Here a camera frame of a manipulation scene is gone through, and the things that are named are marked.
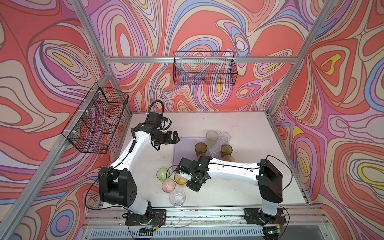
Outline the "large pale green glass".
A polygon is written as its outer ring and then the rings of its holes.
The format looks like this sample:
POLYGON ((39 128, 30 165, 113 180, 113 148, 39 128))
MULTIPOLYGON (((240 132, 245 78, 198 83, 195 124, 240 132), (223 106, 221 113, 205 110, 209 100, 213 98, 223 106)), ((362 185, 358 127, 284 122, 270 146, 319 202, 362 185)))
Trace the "large pale green glass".
POLYGON ((219 134, 216 131, 208 131, 206 133, 206 144, 209 148, 214 147, 217 144, 219 134))

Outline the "amber brown glass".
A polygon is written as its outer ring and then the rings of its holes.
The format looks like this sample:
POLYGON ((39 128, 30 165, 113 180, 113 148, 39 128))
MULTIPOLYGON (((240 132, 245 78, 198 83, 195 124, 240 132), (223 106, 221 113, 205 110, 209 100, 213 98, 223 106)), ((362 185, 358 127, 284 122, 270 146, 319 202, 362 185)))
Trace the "amber brown glass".
POLYGON ((230 156, 233 152, 233 148, 230 145, 221 146, 221 157, 230 156))

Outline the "clear glass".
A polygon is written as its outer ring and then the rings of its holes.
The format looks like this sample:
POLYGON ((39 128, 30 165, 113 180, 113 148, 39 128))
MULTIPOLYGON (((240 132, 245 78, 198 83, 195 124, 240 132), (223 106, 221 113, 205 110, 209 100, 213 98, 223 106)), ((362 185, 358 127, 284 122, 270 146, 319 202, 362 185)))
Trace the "clear glass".
POLYGON ((186 193, 184 190, 175 189, 170 193, 170 203, 174 207, 181 207, 186 201, 186 193))
POLYGON ((208 148, 207 154, 210 157, 218 158, 220 156, 220 152, 221 152, 221 146, 219 144, 216 144, 208 148))
POLYGON ((220 146, 227 145, 231 139, 231 135, 227 132, 220 132, 218 134, 218 143, 220 146))

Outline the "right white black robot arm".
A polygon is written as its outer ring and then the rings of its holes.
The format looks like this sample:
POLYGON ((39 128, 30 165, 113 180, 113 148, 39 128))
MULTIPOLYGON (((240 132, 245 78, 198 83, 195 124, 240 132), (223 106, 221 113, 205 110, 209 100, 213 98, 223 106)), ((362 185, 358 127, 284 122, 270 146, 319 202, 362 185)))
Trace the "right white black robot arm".
POLYGON ((197 161, 182 158, 176 172, 187 179, 187 187, 199 192, 209 179, 224 178, 250 183, 259 188, 261 216, 275 217, 283 202, 283 174, 267 159, 244 164, 201 156, 197 161))

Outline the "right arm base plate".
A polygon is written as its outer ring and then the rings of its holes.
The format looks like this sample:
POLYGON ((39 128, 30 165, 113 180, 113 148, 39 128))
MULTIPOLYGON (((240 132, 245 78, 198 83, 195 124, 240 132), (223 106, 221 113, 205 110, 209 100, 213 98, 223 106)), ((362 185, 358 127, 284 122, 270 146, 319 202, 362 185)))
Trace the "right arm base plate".
POLYGON ((282 208, 277 208, 277 214, 275 216, 263 213, 261 208, 245 208, 244 219, 247 221, 247 224, 255 224, 258 226, 265 226, 267 224, 284 225, 287 223, 282 208))

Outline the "yellow glass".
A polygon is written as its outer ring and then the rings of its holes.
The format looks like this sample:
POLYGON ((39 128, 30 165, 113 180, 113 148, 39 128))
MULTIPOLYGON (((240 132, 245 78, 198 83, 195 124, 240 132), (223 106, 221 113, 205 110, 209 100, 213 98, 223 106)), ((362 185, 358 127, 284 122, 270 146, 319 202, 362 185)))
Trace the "yellow glass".
POLYGON ((180 174, 175 173, 174 181, 179 187, 185 187, 188 183, 188 180, 182 177, 180 174))

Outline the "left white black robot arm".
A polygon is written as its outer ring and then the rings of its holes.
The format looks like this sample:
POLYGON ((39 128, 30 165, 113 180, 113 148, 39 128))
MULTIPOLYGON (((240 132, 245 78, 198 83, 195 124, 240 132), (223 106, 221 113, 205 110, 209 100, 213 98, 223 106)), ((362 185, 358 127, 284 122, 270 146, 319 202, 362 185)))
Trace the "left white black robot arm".
POLYGON ((135 166, 148 147, 158 151, 161 145, 177 144, 180 138, 177 131, 161 130, 150 124, 138 124, 131 134, 132 139, 117 160, 99 171, 99 196, 101 202, 111 207, 120 206, 145 215, 150 203, 139 196, 133 176, 135 166))

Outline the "pink glass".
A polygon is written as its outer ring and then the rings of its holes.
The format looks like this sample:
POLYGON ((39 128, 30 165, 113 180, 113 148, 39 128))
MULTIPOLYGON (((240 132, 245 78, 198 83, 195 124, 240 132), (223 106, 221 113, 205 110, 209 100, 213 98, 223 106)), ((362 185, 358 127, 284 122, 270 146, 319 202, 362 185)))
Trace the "pink glass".
POLYGON ((162 190, 165 193, 171 193, 176 188, 176 183, 172 179, 166 179, 162 183, 162 190))
POLYGON ((223 157, 223 161, 226 161, 226 162, 232 162, 232 163, 235 163, 236 160, 234 157, 232 157, 231 155, 226 155, 223 157))

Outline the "bright green glass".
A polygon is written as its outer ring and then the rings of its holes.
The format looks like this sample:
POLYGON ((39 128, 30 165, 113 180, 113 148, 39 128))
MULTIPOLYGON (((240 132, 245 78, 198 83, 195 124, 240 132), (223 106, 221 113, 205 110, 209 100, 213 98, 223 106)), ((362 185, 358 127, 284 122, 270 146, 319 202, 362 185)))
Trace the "bright green glass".
POLYGON ((160 168, 156 172, 156 177, 159 181, 164 181, 168 179, 171 175, 171 172, 168 168, 160 168))

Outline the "aluminium front rail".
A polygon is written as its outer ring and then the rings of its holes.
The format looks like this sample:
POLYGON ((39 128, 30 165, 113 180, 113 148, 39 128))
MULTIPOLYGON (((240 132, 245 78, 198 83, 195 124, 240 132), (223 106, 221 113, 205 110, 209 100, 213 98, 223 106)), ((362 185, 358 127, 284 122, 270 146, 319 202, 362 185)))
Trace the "aluminium front rail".
MULTIPOLYGON (((244 206, 232 207, 189 207, 166 208, 167 227, 240 227, 247 224, 244 206)), ((282 206, 284 217, 290 226, 329 225, 325 211, 319 206, 295 205, 282 206)), ((83 226, 95 225, 122 227, 125 219, 122 209, 89 211, 83 226)))

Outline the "olive dark glass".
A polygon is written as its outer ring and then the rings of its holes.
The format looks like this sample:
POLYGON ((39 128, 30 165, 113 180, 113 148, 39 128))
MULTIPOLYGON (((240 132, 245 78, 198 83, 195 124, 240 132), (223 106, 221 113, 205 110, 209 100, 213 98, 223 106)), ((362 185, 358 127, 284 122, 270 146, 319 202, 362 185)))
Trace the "olive dark glass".
POLYGON ((197 157, 201 155, 205 155, 207 151, 208 151, 208 146, 206 145, 206 143, 199 142, 195 145, 195 153, 197 157))

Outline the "lavender rectangular plastic tray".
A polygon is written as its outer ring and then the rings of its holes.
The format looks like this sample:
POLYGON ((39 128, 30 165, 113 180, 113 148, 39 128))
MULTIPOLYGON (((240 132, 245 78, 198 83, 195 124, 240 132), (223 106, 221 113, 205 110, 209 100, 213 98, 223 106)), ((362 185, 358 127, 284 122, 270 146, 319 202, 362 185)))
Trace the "lavender rectangular plastic tray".
POLYGON ((195 145, 200 142, 206 143, 206 137, 180 137, 180 141, 175 145, 172 171, 176 169, 182 158, 198 160, 195 145))

